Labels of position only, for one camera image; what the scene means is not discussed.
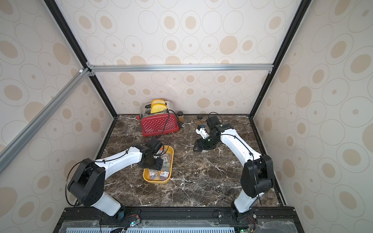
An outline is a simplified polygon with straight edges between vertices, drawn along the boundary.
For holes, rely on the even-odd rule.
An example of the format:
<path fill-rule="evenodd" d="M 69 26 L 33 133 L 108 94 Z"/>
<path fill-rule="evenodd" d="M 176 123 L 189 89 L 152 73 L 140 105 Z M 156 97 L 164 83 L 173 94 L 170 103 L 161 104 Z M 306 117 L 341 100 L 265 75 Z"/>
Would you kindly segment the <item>spice jar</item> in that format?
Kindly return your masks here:
<path fill-rule="evenodd" d="M 177 112 L 178 120 L 181 124 L 184 124 L 184 113 L 182 111 Z"/>
<path fill-rule="evenodd" d="M 197 116 L 197 125 L 198 126 L 201 126 L 201 125 L 203 125 L 204 123 L 203 123 L 203 115 L 198 115 Z"/>

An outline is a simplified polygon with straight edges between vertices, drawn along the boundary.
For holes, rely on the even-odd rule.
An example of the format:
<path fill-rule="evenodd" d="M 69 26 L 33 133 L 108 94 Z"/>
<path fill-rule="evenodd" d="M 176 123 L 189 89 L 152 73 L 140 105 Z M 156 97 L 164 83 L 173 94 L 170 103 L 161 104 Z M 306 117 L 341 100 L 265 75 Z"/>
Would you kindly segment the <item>yellow storage tray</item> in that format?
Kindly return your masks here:
<path fill-rule="evenodd" d="M 145 181 L 154 184 L 166 184 L 172 175 L 174 149 L 171 146 L 164 146 L 158 152 L 162 159 L 162 166 L 158 170 L 144 169 L 143 178 Z"/>

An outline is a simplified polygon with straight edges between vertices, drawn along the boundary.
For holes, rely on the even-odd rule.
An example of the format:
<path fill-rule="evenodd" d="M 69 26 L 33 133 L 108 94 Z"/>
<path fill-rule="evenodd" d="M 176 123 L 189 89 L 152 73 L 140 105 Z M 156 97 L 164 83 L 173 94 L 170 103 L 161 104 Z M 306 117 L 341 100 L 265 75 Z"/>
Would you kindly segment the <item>yellow toast slice front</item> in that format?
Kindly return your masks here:
<path fill-rule="evenodd" d="M 160 112 L 164 112 L 166 111 L 168 108 L 165 104 L 160 104 L 160 103 L 157 103 L 157 104 L 154 104 L 152 107 L 151 107 L 151 114 L 156 114 L 156 113 L 160 113 Z"/>

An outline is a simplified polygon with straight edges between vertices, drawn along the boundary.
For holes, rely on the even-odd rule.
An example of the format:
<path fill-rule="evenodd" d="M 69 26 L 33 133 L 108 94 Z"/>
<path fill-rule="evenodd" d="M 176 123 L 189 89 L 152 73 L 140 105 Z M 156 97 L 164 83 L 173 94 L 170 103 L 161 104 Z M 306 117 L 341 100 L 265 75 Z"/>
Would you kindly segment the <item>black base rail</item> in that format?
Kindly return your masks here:
<path fill-rule="evenodd" d="M 238 213 L 232 207 L 125 207 L 111 217 L 94 207 L 65 208 L 55 233 L 302 233 L 289 206 L 254 207 Z"/>

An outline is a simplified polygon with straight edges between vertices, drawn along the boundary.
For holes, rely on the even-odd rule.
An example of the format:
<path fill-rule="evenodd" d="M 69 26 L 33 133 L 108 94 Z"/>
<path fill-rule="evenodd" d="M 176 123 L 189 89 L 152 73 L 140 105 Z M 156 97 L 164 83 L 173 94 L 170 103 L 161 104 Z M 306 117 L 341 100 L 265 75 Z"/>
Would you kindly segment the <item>horizontal aluminium rail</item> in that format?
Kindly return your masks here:
<path fill-rule="evenodd" d="M 91 65 L 93 72 L 176 72 L 176 71 L 236 71 L 272 70 L 273 64 L 195 64 L 195 65 L 136 65 L 99 66 Z"/>

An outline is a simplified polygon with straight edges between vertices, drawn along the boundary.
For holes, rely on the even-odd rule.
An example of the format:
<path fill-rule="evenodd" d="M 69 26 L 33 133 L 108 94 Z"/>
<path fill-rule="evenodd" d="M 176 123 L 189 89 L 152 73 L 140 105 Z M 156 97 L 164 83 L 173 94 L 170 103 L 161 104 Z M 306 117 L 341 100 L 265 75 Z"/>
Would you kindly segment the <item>yellow toast slice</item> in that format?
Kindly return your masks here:
<path fill-rule="evenodd" d="M 156 104 L 161 104 L 161 105 L 167 105 L 166 102 L 164 100 L 161 100 L 161 99 L 157 99 L 157 100 L 153 100 L 151 102 L 151 107 L 153 107 L 154 105 Z"/>
<path fill-rule="evenodd" d="M 156 113 L 160 113 L 160 112 L 164 112 L 166 111 L 168 108 L 165 104 L 160 104 L 160 103 L 157 103 L 157 104 L 154 104 L 152 107 L 151 107 L 151 114 L 156 114 Z"/>

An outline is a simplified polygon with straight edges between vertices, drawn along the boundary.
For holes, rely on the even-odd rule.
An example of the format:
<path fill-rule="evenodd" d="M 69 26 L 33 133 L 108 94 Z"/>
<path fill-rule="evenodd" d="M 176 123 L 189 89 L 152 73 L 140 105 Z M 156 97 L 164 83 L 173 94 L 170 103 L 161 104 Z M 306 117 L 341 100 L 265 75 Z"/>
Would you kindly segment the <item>yellow toast slice rear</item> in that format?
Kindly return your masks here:
<path fill-rule="evenodd" d="M 151 107 L 153 107 L 154 105 L 156 104 L 161 104 L 161 105 L 167 105 L 166 102 L 164 100 L 161 100 L 161 99 L 157 99 L 157 100 L 153 100 L 151 102 Z"/>

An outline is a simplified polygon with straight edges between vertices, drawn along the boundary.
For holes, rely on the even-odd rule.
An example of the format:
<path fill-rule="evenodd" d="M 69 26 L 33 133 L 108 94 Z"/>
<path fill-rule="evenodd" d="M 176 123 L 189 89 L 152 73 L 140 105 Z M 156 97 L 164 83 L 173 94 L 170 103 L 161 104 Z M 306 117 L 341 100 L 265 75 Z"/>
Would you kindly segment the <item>left spice jar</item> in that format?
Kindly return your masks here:
<path fill-rule="evenodd" d="M 177 112 L 178 120 L 181 124 L 184 124 L 184 113 L 182 111 Z"/>

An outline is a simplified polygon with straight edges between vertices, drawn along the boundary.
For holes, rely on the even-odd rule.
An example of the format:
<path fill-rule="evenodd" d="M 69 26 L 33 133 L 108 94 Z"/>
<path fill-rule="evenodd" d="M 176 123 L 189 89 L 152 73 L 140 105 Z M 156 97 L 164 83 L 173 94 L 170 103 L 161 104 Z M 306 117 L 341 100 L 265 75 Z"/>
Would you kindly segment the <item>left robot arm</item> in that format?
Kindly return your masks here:
<path fill-rule="evenodd" d="M 106 179 L 134 164 L 143 169 L 160 170 L 163 166 L 161 156 L 166 151 L 166 146 L 153 138 L 104 159 L 84 159 L 73 166 L 76 171 L 72 178 L 67 178 L 66 190 L 83 206 L 94 207 L 120 223 L 125 219 L 126 210 L 118 200 L 105 192 Z"/>

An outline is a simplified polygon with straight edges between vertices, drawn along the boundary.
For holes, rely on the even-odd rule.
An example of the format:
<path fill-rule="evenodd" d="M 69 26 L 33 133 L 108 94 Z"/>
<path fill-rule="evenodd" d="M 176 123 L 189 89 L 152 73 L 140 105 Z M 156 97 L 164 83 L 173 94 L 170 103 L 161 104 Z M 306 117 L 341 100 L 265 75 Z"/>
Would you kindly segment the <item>paper clip box in tray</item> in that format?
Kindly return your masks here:
<path fill-rule="evenodd" d="M 165 181 L 165 180 L 167 180 L 169 178 L 169 175 L 170 175 L 169 171 L 164 171 L 163 170 L 163 171 L 160 172 L 159 179 L 161 181 Z"/>

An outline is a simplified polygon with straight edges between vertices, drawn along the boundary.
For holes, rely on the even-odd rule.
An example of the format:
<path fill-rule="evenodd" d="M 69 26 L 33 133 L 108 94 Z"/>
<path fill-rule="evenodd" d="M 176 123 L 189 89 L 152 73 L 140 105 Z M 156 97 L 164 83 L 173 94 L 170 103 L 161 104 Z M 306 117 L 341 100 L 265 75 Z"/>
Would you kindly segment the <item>right spice jar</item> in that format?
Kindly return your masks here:
<path fill-rule="evenodd" d="M 204 123 L 203 123 L 203 115 L 198 115 L 197 116 L 197 125 L 198 126 L 201 126 L 201 125 L 203 125 Z"/>

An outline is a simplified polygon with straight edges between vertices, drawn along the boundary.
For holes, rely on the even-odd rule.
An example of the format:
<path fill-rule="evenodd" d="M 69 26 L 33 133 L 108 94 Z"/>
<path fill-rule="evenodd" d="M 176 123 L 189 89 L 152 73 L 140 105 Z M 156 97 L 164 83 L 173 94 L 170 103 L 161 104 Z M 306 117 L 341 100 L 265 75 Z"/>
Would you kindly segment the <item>left aluminium rail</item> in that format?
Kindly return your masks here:
<path fill-rule="evenodd" d="M 69 83 L 57 93 L 54 99 L 49 102 L 40 113 L 15 137 L 1 153 L 1 172 L 12 163 L 16 156 L 23 150 L 29 141 L 35 136 L 40 128 L 57 111 L 64 101 L 71 95 L 74 89 L 89 74 L 89 68 L 80 70 Z"/>

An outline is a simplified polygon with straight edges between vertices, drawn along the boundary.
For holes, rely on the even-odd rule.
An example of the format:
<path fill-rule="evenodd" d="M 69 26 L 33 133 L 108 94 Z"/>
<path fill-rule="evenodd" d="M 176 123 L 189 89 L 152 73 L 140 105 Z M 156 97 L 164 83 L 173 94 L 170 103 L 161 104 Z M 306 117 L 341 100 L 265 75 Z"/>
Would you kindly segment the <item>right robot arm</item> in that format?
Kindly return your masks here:
<path fill-rule="evenodd" d="M 234 200 L 237 213 L 248 212 L 256 201 L 273 188 L 275 175 L 273 161 L 268 155 L 261 155 L 249 146 L 229 122 L 221 122 L 216 115 L 207 118 L 207 127 L 197 125 L 200 136 L 194 143 L 194 152 L 213 150 L 219 143 L 226 145 L 239 159 L 243 170 L 239 196 Z"/>

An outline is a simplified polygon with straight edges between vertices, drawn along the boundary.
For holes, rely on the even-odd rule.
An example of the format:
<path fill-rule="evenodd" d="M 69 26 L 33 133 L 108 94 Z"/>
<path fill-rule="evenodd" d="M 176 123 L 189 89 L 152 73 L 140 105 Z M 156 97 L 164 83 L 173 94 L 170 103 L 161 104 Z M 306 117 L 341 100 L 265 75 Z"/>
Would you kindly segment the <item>red toaster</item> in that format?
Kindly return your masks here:
<path fill-rule="evenodd" d="M 178 116 L 174 112 L 173 103 L 170 101 L 165 102 L 168 109 L 156 114 L 151 114 L 151 103 L 145 103 L 141 106 L 139 120 L 143 136 L 159 136 L 180 130 Z"/>

